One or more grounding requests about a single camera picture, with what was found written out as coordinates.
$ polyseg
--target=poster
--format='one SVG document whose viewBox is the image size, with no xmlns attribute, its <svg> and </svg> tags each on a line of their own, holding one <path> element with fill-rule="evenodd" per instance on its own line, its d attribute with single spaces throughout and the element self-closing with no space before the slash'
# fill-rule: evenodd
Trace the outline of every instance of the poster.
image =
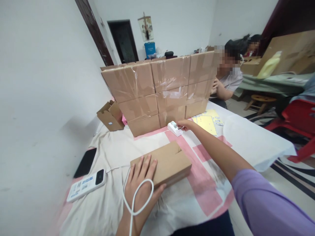
<svg viewBox="0 0 315 236">
<path fill-rule="evenodd" d="M 140 26 L 140 31 L 142 34 L 143 41 L 148 41 L 148 39 L 146 37 L 146 30 L 148 31 L 148 34 L 149 34 L 149 40 L 154 39 L 151 17 L 150 16 L 144 16 L 144 17 L 138 19 L 138 23 Z"/>
</svg>

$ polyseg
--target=person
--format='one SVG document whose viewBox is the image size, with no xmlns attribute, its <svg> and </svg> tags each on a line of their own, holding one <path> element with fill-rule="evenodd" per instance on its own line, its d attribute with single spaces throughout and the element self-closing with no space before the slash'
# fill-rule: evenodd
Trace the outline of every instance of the person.
<svg viewBox="0 0 315 236">
<path fill-rule="evenodd" d="M 209 101 L 227 109 L 225 101 L 232 97 L 243 80 L 240 60 L 240 48 L 230 40 L 224 47 Z"/>
<path fill-rule="evenodd" d="M 208 133 L 198 124 L 190 120 L 177 122 L 184 131 L 191 130 L 200 140 L 213 161 L 220 167 L 232 185 L 236 201 L 241 209 L 245 221 L 254 235 L 314 235 L 315 222 L 304 213 L 297 205 L 276 190 L 261 174 L 259 174 L 245 159 L 228 145 Z M 144 179 L 152 179 L 157 166 L 157 161 L 150 163 L 151 157 L 143 163 L 143 158 L 137 165 L 131 166 L 128 181 L 125 188 L 125 197 L 131 206 L 134 193 Z M 165 185 L 161 185 L 152 195 L 144 210 L 134 216 L 132 235 L 141 233 L 150 212 L 161 196 Z M 148 200 L 151 193 L 151 185 L 143 184 L 135 196 L 135 211 L 139 210 Z M 124 206 L 123 216 L 119 223 L 116 235 L 129 235 L 131 215 Z M 198 226 L 193 226 L 191 235 L 215 235 L 219 225 L 207 228 L 204 234 L 198 233 Z M 217 235 L 234 235 L 219 233 Z"/>
<path fill-rule="evenodd" d="M 306 82 L 304 85 L 304 92 L 300 93 L 295 97 L 284 97 L 278 99 L 275 105 L 275 112 L 278 117 L 284 120 L 282 112 L 287 108 L 287 106 L 294 100 L 301 99 L 309 102 L 315 103 L 315 74 Z"/>
<path fill-rule="evenodd" d="M 244 54 L 244 57 L 255 56 L 257 54 L 257 49 L 260 46 L 260 41 L 262 40 L 262 36 L 260 34 L 255 34 L 253 36 L 246 35 L 244 38 L 247 38 L 247 52 Z"/>
</svg>

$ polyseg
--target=black hair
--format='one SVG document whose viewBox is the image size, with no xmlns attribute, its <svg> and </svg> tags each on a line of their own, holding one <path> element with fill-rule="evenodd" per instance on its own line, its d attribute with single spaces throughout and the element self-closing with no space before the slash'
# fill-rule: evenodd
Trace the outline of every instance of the black hair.
<svg viewBox="0 0 315 236">
<path fill-rule="evenodd" d="M 225 52 L 229 57 L 232 57 L 235 61 L 241 60 L 241 50 L 239 45 L 235 43 L 233 40 L 229 40 L 225 47 L 224 47 Z"/>
<path fill-rule="evenodd" d="M 248 44 L 251 44 L 251 43 L 257 43 L 259 42 L 260 40 L 262 40 L 262 36 L 260 34 L 255 34 L 253 36 L 249 36 L 248 34 L 248 37 L 247 37 L 247 41 L 248 41 Z"/>
<path fill-rule="evenodd" d="M 247 52 L 247 48 L 248 48 L 248 42 L 247 42 L 247 39 L 248 39 L 248 35 L 244 36 L 242 39 L 237 39 L 237 40 L 229 40 L 225 46 L 234 46 L 234 49 L 237 49 L 239 50 L 239 53 L 242 54 L 242 55 L 245 55 L 246 52 Z"/>
</svg>

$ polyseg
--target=table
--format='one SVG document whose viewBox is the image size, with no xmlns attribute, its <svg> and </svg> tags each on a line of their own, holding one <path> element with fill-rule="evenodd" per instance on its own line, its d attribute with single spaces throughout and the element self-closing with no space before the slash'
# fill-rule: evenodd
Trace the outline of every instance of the table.
<svg viewBox="0 0 315 236">
<path fill-rule="evenodd" d="M 211 102 L 207 109 L 215 109 L 224 123 L 216 126 L 217 137 L 256 170 L 265 171 L 276 158 L 296 154 L 291 142 L 249 120 Z M 134 138 L 126 127 L 109 132 L 102 126 L 91 142 L 91 147 L 97 147 L 97 153 L 90 173 L 126 165 L 171 141 L 177 141 L 191 160 L 191 174 L 165 189 L 141 235 L 166 236 L 177 229 L 216 218 L 234 199 L 225 175 L 191 131 L 176 137 L 164 127 Z M 127 172 L 127 167 L 110 171 L 104 186 L 73 204 L 66 204 L 60 216 L 59 235 L 114 235 L 123 213 L 122 186 Z"/>
<path fill-rule="evenodd" d="M 303 92 L 303 86 L 312 75 L 313 74 L 293 75 L 287 73 L 270 76 L 266 79 L 257 79 L 255 76 L 243 74 L 243 81 L 239 85 L 239 88 L 252 91 L 278 93 L 285 96 L 295 96 Z M 304 81 L 297 83 L 288 78 L 297 78 Z"/>
</svg>

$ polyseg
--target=yellow bottle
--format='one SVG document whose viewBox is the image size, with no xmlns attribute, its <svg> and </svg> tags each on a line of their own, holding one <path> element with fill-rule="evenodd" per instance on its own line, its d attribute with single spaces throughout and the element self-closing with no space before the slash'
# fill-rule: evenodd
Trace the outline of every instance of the yellow bottle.
<svg viewBox="0 0 315 236">
<path fill-rule="evenodd" d="M 275 68 L 280 62 L 280 56 L 282 51 L 276 52 L 276 54 L 273 55 L 262 67 L 259 74 L 257 75 L 257 79 L 265 79 L 271 76 Z"/>
</svg>

